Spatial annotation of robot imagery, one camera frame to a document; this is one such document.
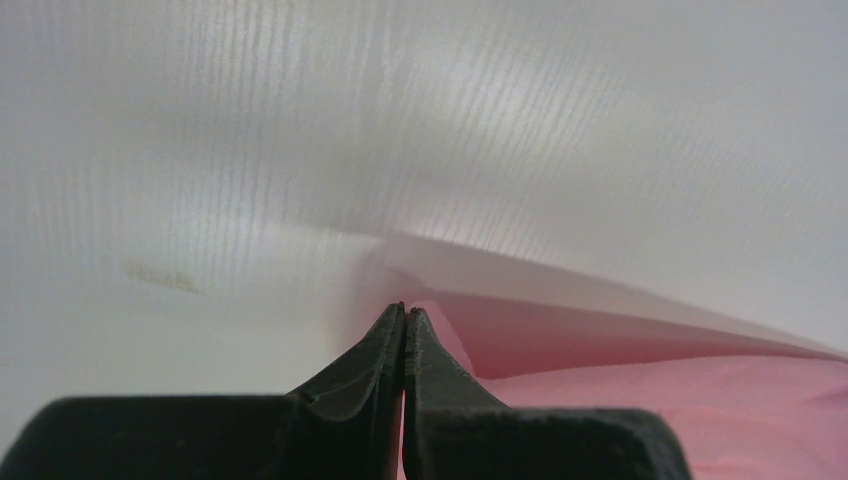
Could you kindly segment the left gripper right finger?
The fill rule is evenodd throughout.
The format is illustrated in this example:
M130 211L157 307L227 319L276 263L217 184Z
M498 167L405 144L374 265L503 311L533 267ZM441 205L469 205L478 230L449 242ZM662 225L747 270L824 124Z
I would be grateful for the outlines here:
M682 445L641 409L510 407L406 320L403 471L409 479L689 479Z

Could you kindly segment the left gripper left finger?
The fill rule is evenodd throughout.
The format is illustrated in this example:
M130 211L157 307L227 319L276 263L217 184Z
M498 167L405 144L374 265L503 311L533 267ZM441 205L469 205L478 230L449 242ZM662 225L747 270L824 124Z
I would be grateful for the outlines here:
M285 394L69 397L40 410L5 479L393 479L406 312Z

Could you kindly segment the pink t shirt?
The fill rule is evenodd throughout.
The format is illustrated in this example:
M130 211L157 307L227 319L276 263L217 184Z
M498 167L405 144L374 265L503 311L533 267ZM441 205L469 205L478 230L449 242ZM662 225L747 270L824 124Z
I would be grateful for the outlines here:
M843 479L847 362L780 342L606 312L431 294L451 355L513 407L641 408L698 479Z

